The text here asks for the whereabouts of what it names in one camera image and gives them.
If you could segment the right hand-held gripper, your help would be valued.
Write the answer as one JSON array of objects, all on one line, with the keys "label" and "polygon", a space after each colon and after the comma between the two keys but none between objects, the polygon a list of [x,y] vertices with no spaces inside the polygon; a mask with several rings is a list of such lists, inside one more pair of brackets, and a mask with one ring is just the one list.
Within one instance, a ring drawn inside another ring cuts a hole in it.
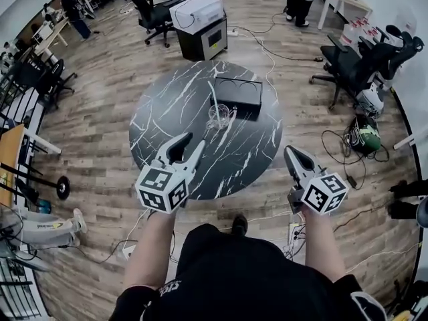
[{"label": "right hand-held gripper", "polygon": [[308,181],[304,188],[292,188],[288,201],[293,213],[298,213],[305,205],[319,215],[335,211],[345,199],[349,188],[339,174],[323,175],[326,171],[319,160],[309,152],[287,145],[284,159],[289,174],[299,187],[300,181]]}]

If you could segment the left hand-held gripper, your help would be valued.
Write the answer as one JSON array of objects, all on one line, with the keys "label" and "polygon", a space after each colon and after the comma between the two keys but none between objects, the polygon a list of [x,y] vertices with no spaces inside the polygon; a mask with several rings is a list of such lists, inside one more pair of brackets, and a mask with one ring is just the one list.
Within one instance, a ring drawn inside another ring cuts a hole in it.
[{"label": "left hand-held gripper", "polygon": [[136,194],[143,207],[161,213],[174,213],[184,208],[193,180],[205,151],[203,139],[187,160],[187,170],[176,169],[173,163],[181,162],[184,151],[193,137],[184,132],[165,142],[159,148],[159,160],[144,165],[136,180]]}]

